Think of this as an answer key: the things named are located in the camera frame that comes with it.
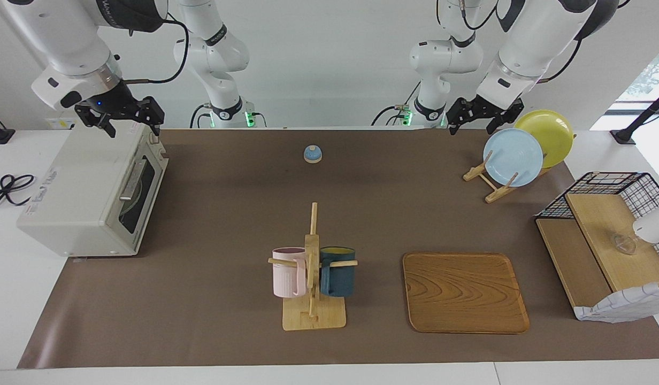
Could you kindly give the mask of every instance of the plate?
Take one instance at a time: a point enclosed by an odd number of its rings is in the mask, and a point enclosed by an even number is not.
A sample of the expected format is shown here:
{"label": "plate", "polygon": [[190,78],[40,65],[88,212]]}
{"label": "plate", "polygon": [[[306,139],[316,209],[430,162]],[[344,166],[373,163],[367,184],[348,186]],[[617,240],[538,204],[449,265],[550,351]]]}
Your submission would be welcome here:
{"label": "plate", "polygon": [[516,128],[496,132],[484,146],[484,157],[493,151],[486,171],[496,182],[506,185],[519,173],[510,187],[524,186],[535,180],[543,164],[543,152],[532,134]]}
{"label": "plate", "polygon": [[532,111],[517,120],[515,127],[537,139],[544,153],[543,168],[561,163],[572,149],[572,125],[555,111]]}

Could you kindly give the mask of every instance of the oven handle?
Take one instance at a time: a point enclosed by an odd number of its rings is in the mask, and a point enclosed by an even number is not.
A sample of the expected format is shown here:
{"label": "oven handle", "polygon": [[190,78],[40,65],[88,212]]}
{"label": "oven handle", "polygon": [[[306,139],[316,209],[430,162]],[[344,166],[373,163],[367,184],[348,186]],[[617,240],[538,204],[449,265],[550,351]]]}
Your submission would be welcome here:
{"label": "oven handle", "polygon": [[146,159],[135,161],[134,166],[132,166],[132,172],[129,174],[129,178],[127,179],[127,184],[121,192],[120,200],[124,202],[132,200],[132,197],[134,197],[134,191],[139,185],[139,181],[142,178],[144,168],[146,168],[146,166]]}

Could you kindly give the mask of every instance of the window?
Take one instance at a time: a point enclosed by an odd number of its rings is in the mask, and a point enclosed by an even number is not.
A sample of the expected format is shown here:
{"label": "window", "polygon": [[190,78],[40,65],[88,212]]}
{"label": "window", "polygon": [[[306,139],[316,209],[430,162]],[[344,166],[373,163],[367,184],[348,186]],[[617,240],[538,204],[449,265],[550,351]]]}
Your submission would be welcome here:
{"label": "window", "polygon": [[659,97],[659,54],[615,100],[606,114],[638,115]]}

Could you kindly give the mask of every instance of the blue plate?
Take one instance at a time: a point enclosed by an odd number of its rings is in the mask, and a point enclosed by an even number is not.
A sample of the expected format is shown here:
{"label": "blue plate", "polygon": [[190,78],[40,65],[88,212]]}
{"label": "blue plate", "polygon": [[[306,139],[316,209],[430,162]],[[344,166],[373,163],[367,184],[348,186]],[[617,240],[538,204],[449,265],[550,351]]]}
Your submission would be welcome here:
{"label": "blue plate", "polygon": [[510,187],[524,186],[535,180],[543,164],[541,145],[532,134],[516,128],[496,132],[484,146],[484,157],[493,151],[486,171],[496,182],[506,185],[519,173]]}

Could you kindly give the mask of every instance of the white cloth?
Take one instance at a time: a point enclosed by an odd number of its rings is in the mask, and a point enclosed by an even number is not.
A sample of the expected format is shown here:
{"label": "white cloth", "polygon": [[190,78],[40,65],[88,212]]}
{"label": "white cloth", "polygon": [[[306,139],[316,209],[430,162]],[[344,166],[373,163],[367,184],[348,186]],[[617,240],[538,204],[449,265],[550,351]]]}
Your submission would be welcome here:
{"label": "white cloth", "polygon": [[594,307],[579,306],[574,314],[579,321],[600,321],[617,324],[635,321],[659,313],[657,282],[614,292]]}

